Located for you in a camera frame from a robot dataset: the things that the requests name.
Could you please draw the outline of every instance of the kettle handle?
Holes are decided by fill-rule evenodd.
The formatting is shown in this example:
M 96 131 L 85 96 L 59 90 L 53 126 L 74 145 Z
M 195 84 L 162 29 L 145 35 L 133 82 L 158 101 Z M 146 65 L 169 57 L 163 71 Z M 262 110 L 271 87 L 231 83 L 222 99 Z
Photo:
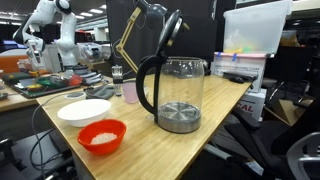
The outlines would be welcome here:
M 154 114 L 155 120 L 157 121 L 157 106 L 158 106 L 158 93 L 159 93 L 159 78 L 161 66 L 166 62 L 167 58 L 160 57 L 156 55 L 148 56 L 143 59 L 136 78 L 136 89 L 137 95 L 141 105 L 150 113 Z M 154 80 L 154 93 L 153 93 L 153 106 L 148 102 L 145 94 L 144 94 L 144 80 L 147 75 L 147 72 L 155 68 L 155 80 Z

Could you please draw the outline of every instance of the white plate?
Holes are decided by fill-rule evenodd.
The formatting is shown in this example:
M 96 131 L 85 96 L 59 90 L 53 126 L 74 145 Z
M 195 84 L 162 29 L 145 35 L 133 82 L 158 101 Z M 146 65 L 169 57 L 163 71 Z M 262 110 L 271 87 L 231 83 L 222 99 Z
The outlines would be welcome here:
M 64 106 L 58 111 L 58 117 L 70 125 L 83 127 L 104 118 L 111 103 L 103 99 L 81 100 Z

